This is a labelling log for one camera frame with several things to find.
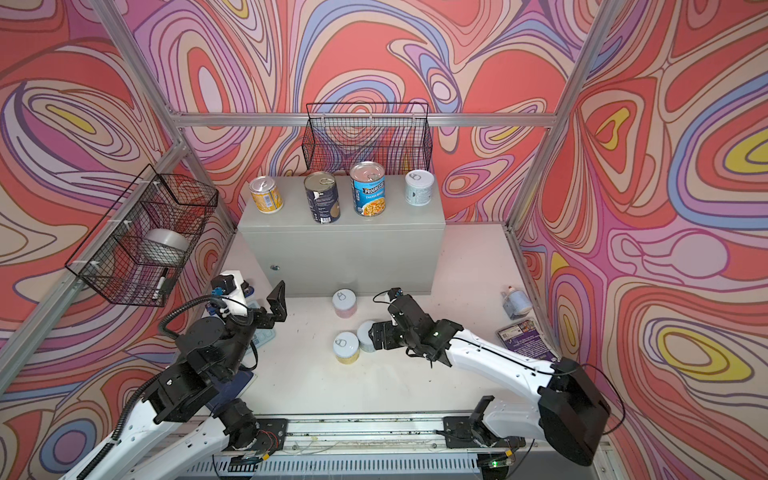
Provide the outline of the light blue white can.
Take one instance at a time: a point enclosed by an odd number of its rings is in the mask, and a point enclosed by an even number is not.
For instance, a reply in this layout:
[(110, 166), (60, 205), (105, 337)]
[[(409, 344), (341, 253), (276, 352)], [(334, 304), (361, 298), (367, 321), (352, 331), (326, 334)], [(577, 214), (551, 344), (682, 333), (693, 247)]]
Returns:
[(373, 340), (370, 337), (370, 331), (374, 322), (371, 320), (363, 322), (357, 329), (357, 338), (359, 342), (359, 348), (366, 353), (374, 353), (376, 351)]

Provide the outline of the pink white can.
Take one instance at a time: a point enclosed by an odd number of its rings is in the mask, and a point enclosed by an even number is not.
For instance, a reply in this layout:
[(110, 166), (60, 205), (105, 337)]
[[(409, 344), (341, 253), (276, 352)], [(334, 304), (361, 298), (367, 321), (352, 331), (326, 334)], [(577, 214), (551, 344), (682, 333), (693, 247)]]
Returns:
[(357, 311), (357, 296), (350, 289), (340, 289), (332, 296), (332, 305), (340, 318), (350, 318)]

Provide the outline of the white yellow can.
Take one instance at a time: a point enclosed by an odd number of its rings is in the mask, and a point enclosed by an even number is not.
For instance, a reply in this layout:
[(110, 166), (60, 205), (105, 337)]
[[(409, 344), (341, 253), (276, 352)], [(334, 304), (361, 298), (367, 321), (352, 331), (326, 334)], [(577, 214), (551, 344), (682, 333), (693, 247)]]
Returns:
[(360, 354), (360, 342), (355, 333), (345, 331), (339, 333), (333, 341), (333, 352), (336, 359), (345, 365), (357, 361)]

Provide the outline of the yellow corn can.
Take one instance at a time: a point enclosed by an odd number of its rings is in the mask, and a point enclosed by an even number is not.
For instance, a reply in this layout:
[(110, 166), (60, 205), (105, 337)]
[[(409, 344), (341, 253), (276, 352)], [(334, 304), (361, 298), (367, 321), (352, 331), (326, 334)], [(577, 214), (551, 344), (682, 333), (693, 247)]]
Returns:
[(274, 214), (282, 209), (283, 200), (274, 178), (260, 176), (251, 180), (249, 191), (259, 212)]

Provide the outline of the dark tomato can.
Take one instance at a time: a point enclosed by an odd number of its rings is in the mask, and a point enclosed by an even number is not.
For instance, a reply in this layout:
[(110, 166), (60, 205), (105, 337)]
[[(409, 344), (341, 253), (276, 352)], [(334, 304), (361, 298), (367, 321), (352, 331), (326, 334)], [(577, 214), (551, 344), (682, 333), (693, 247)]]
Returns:
[(313, 219), (330, 224), (340, 218), (341, 207), (335, 177), (327, 172), (314, 172), (304, 180), (304, 189)]

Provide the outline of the pale green white can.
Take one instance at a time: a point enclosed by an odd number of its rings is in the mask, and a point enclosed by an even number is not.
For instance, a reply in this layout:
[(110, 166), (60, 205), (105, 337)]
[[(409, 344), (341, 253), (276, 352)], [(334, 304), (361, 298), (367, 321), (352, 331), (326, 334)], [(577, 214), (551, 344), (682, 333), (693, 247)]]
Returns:
[(412, 170), (405, 175), (405, 198), (411, 206), (426, 206), (431, 202), (434, 175), (427, 170)]

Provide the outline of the blue label large can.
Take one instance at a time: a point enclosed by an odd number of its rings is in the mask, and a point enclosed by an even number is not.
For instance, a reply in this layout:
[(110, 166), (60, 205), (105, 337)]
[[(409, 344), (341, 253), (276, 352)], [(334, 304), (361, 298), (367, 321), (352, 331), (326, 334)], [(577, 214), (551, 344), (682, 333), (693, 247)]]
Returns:
[(355, 211), (364, 217), (374, 217), (386, 208), (385, 169), (382, 165), (365, 161), (354, 165), (349, 176)]

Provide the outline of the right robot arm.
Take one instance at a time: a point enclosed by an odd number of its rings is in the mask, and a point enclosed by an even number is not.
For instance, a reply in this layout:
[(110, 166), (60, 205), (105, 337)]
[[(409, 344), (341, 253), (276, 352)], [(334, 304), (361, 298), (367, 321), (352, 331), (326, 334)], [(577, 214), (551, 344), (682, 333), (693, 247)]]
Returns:
[(527, 401), (525, 409), (515, 410), (492, 395), (482, 397), (466, 419), (470, 442), (492, 447), (508, 437), (543, 439), (565, 459), (592, 465), (603, 436), (611, 432), (611, 408), (586, 365), (523, 356), (457, 322), (433, 319), (398, 288), (387, 295), (389, 319), (366, 333), (375, 350), (402, 349), (410, 358), (470, 371)]

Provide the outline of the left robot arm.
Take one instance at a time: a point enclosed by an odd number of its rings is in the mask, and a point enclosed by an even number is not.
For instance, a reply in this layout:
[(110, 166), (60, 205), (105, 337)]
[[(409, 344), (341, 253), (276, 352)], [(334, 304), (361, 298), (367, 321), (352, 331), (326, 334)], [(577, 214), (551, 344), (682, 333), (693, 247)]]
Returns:
[(177, 360), (130, 397), (116, 427), (67, 479), (175, 479), (226, 450), (258, 465), (283, 449), (284, 419), (263, 420), (241, 391), (258, 352), (254, 336), (287, 318), (286, 285), (278, 282), (266, 307), (249, 307), (239, 284), (173, 310), (159, 325), (179, 350)]

